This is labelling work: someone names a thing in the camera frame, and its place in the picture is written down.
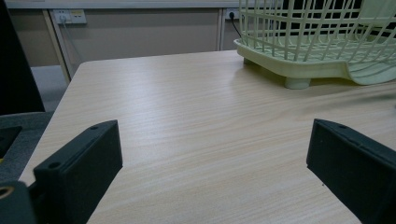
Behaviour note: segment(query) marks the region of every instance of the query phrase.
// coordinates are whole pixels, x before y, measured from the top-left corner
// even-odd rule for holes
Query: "dish rack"
[[[319,77],[396,78],[394,0],[239,0],[239,13],[238,54],[286,77],[289,89]]]

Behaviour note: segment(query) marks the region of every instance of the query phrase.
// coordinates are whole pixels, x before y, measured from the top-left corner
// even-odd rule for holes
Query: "light wood surface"
[[[313,119],[396,149],[396,83],[283,81],[235,51],[84,63],[21,180],[117,119],[124,167],[91,223],[359,223],[306,168]]]

